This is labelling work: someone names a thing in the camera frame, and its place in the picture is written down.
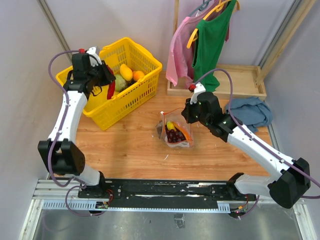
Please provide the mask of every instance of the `metal floor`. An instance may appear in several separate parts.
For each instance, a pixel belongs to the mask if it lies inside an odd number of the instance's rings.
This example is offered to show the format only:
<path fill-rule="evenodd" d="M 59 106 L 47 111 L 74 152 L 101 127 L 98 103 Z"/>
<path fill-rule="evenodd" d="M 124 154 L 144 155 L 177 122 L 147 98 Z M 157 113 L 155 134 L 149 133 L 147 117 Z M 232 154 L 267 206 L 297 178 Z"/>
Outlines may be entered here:
<path fill-rule="evenodd" d="M 78 217 L 67 210 L 42 210 L 33 238 L 33 240 L 202 239 L 301 240 L 302 236 L 293 209 L 284 209 L 276 204 L 258 204 L 242 220 L 231 218 L 225 213 L 179 215 L 168 212 L 107 211 L 99 217 Z"/>

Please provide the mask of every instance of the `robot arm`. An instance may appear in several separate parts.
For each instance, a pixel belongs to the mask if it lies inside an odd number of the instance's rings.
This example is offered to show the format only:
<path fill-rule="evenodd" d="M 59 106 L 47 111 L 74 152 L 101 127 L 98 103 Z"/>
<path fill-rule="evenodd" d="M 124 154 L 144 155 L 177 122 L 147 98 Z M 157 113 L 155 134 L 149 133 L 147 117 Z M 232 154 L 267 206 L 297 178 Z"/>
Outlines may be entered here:
<path fill-rule="evenodd" d="M 86 106 L 90 93 L 94 87 L 101 88 L 105 85 L 114 85 L 116 79 L 106 63 L 99 58 L 99 50 L 91 47 L 86 52 L 72 55 L 72 71 L 69 72 L 63 88 L 67 96 L 63 95 L 61 110 L 56 124 L 46 141 L 40 141 L 38 151 L 49 172 L 49 150 L 53 144 L 59 126 L 62 129 L 53 147 L 51 156 L 52 170 L 55 174 L 66 177 L 76 177 L 86 183 L 87 186 L 102 186 L 105 178 L 103 174 L 85 164 L 85 156 L 76 146 L 76 133 L 79 120 Z"/>
<path fill-rule="evenodd" d="M 251 137 L 249 137 L 229 114 L 222 112 L 218 98 L 212 92 L 206 92 L 201 83 L 196 85 L 192 98 L 186 100 L 182 115 L 188 123 L 192 124 L 199 121 L 214 136 L 243 150 L 270 174 L 269 177 L 250 176 L 243 173 L 235 174 L 228 181 L 229 193 L 235 198 L 239 194 L 268 196 L 272 197 L 282 207 L 289 209 L 310 188 L 310 180 L 284 163 L 284 161 L 290 162 L 309 175 L 310 170 L 307 161 L 303 158 L 294 160 L 292 157 L 278 152 L 250 132 L 238 120 L 242 128 L 250 133 Z"/>

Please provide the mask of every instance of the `wooden table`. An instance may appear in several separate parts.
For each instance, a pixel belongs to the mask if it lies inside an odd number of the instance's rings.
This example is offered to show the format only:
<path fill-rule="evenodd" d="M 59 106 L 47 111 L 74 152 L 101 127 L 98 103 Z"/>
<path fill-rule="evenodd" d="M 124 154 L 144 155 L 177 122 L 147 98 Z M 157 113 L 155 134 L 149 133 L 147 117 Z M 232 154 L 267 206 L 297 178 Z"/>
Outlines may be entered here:
<path fill-rule="evenodd" d="M 192 148 L 170 148 L 158 139 L 155 127 L 160 121 L 159 113 L 184 108 L 185 101 L 185 97 L 167 96 L 163 71 L 156 96 L 106 131 L 82 116 L 76 144 L 86 163 L 102 171 L 106 178 L 228 180 L 238 172 L 268 175 L 247 154 L 213 136 L 200 123 L 192 125 L 195 140 Z M 224 108 L 229 101 L 219 102 Z M 266 127 L 260 127 L 257 136 L 271 143 Z"/>

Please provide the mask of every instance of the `wooden rack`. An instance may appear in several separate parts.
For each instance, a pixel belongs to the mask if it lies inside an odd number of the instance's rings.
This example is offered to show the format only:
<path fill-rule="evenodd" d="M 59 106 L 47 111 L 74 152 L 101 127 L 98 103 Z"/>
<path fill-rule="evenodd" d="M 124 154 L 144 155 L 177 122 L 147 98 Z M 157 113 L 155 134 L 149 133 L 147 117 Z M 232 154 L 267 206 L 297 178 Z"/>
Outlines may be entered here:
<path fill-rule="evenodd" d="M 296 30 L 311 10 L 316 0 L 303 0 L 298 6 L 295 14 L 290 19 L 285 27 L 281 37 L 276 42 L 272 51 L 268 55 L 262 69 L 260 66 L 255 65 L 229 65 L 218 64 L 217 67 L 227 70 L 233 82 L 233 96 L 235 98 L 248 98 L 259 97 L 264 100 L 267 97 L 267 92 L 264 84 L 264 79 L 270 72 L 277 59 L 287 46 L 288 42 L 295 34 Z M 178 27 L 178 13 L 179 13 L 179 0 L 174 2 L 174 18 L 173 18 L 173 32 Z M 215 72 L 214 75 L 220 82 L 220 86 L 214 92 L 220 98 L 230 97 L 230 84 L 227 76 L 222 72 Z M 170 81 L 167 84 L 167 94 L 169 96 L 184 96 L 189 97 L 192 94 L 185 87 L 184 79 L 178 81 L 177 86 L 174 86 Z"/>

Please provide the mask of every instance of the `yellow plastic basket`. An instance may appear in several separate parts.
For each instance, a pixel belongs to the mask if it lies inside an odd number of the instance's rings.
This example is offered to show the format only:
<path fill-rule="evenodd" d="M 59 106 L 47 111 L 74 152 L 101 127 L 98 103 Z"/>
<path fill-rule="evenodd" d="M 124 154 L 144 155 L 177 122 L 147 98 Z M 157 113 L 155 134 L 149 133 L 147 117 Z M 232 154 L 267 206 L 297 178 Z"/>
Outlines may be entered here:
<path fill-rule="evenodd" d="M 145 74 L 136 84 L 114 95 L 110 100 L 107 100 L 109 86 L 102 87 L 102 92 L 98 96 L 90 95 L 83 114 L 92 118 L 104 131 L 156 95 L 162 64 L 143 46 L 128 37 L 105 46 L 99 56 L 114 74 L 119 74 L 121 64 L 126 64 L 134 71 L 140 70 Z M 66 82 L 70 70 L 72 66 L 56 75 L 61 85 Z"/>

